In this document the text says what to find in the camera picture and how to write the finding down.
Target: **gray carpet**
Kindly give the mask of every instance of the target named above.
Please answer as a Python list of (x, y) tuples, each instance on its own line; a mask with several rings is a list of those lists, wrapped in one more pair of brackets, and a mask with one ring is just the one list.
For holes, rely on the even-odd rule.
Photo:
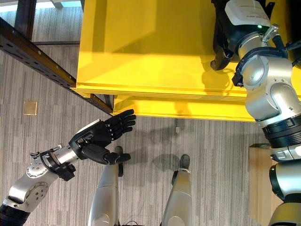
[[(71, 21), (69, 17), (71, 27), (76, 27)], [(43, 27), (47, 35), (52, 26)], [(76, 74), (78, 47), (42, 50), (73, 76)], [(38, 101), (37, 116), (22, 115), (24, 100)], [(78, 129), (97, 118), (106, 119), (107, 115), (0, 52), (0, 198), (25, 173), (29, 152), (66, 144)], [(160, 224), (173, 171), (186, 153), (191, 157), (194, 225), (257, 225), (248, 216), (248, 147), (265, 142), (259, 128), (254, 123), (178, 120), (180, 133), (176, 134), (175, 124), (175, 119), (138, 117), (134, 131), (110, 145), (110, 149), (121, 145), (132, 155), (119, 180), (120, 222)], [(84, 160), (75, 167), (76, 177), (53, 183), (27, 226), (87, 225), (104, 166)]]

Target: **metal frame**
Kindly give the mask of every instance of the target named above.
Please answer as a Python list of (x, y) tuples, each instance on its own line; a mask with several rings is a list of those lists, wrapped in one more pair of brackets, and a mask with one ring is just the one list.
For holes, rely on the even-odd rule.
[[(21, 1), (22, 4), (25, 4), (25, 6), (23, 5), (19, 8), (18, 5), (17, 14), (18, 12), (20, 15), (24, 15), (25, 13), (30, 13), (31, 15), (34, 14), (33, 7), (35, 8), (34, 2), (36, 2), (36, 0), (19, 1)], [(59, 84), (69, 92), (72, 92), (101, 109), (105, 113), (111, 114), (113, 112), (112, 107), (110, 107), (110, 105), (113, 105), (106, 104), (96, 95), (91, 94), (90, 98), (85, 98), (70, 89), (76, 87), (76, 79), (28, 39), (32, 36), (31, 26), (33, 26), (33, 18), (25, 19), (20, 22), (16, 21), (16, 24), (22, 24), (21, 32), (0, 17), (0, 49), (2, 51)]]
[(32, 39), (34, 13), (37, 0), (19, 0), (15, 28), (29, 40)]

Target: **yellow tabletop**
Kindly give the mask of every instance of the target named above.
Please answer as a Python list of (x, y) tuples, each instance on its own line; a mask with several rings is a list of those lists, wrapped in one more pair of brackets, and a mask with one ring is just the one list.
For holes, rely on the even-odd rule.
[[(284, 42), (286, 10), (277, 0), (271, 19)], [(209, 0), (86, 1), (76, 90), (115, 95), (114, 113), (134, 107), (137, 115), (253, 121), (246, 90), (231, 82), (237, 64), (210, 68), (214, 22)], [(299, 97), (300, 75), (295, 68)]]

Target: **robotic hand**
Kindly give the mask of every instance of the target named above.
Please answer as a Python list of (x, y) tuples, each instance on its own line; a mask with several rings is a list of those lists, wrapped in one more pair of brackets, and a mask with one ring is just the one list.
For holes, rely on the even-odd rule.
[(136, 119), (133, 114), (133, 110), (127, 110), (106, 121), (96, 120), (78, 131), (70, 146), (59, 145), (42, 153), (31, 153), (33, 162), (11, 187), (0, 207), (0, 225), (22, 226), (57, 178), (68, 181), (74, 177), (75, 167), (71, 163), (79, 158), (105, 165), (129, 160), (129, 154), (110, 153), (105, 147), (132, 131)]
[(274, 212), (270, 226), (301, 224), (301, 103), (292, 86), (295, 62), (284, 46), (278, 25), (269, 18), (275, 3), (265, 0), (212, 0), (216, 11), (214, 70), (239, 59), (232, 79), (247, 90), (246, 109), (262, 128), (278, 162), (270, 168), (273, 192), (284, 203)]
[(80, 159), (91, 159), (107, 165), (130, 160), (129, 154), (110, 153), (105, 147), (122, 134), (133, 130), (136, 116), (133, 110), (127, 110), (106, 121), (99, 119), (78, 131), (69, 145)]

